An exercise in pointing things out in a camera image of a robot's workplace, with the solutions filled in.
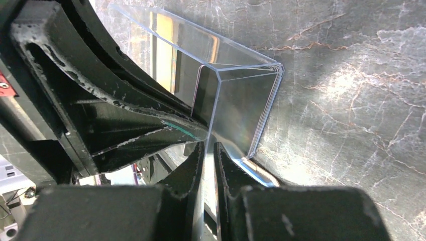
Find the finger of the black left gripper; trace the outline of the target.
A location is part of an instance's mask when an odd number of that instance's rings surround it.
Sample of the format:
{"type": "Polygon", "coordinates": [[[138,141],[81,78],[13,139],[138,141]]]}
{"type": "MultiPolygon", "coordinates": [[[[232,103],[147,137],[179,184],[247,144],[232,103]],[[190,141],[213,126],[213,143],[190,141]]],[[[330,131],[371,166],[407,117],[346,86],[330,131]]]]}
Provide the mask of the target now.
{"type": "Polygon", "coordinates": [[[80,174],[112,172],[207,137],[189,106],[121,51],[89,3],[26,1],[10,34],[80,174]]]}

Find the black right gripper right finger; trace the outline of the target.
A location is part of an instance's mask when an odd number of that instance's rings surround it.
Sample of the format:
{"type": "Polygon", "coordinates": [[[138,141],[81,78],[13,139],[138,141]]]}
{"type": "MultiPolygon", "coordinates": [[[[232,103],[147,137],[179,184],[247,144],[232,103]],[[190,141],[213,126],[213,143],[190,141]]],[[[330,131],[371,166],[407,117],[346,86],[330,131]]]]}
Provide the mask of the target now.
{"type": "Polygon", "coordinates": [[[218,240],[390,240],[373,200],[348,186],[260,185],[214,146],[218,240]]]}

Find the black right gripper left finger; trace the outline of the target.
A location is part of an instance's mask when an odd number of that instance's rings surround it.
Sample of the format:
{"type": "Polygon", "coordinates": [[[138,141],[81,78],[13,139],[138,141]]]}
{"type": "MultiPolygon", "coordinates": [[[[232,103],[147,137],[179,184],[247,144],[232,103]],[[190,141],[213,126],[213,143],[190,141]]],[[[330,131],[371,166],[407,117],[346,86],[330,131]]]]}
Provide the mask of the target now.
{"type": "Polygon", "coordinates": [[[17,240],[201,240],[205,147],[154,185],[44,189],[17,240]]]}

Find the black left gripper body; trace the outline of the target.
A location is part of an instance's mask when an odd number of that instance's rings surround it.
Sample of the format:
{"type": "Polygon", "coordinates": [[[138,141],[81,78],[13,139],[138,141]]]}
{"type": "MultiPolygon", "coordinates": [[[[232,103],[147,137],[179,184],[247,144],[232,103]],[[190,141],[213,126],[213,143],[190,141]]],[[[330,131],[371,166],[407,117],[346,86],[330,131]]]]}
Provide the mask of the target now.
{"type": "Polygon", "coordinates": [[[65,129],[10,31],[30,1],[1,1],[1,155],[37,185],[76,184],[65,129]]]}

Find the clear acrylic card box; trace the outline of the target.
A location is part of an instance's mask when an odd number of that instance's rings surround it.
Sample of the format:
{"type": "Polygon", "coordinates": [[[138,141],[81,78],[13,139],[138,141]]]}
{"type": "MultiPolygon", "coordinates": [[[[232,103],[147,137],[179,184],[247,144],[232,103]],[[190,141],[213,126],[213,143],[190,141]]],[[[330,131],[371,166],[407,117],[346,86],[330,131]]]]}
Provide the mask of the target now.
{"type": "Polygon", "coordinates": [[[128,19],[129,51],[132,60],[150,76],[150,14],[186,21],[216,35],[220,40],[218,57],[208,67],[214,71],[217,89],[206,139],[207,158],[214,144],[222,143],[231,159],[249,176],[265,186],[278,181],[253,161],[273,100],[284,74],[281,63],[233,40],[161,8],[110,4],[109,9],[128,19]]]}

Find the black and yellow credit cards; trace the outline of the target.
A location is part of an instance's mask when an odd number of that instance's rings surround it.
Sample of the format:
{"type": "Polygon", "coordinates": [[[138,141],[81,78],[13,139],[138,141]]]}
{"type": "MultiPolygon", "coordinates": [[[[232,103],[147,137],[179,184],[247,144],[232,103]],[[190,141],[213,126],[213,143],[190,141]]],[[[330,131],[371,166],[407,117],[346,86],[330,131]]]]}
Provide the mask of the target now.
{"type": "Polygon", "coordinates": [[[218,57],[220,40],[186,21],[151,13],[150,74],[167,91],[191,107],[190,114],[209,124],[217,89],[208,65],[218,57]]]}

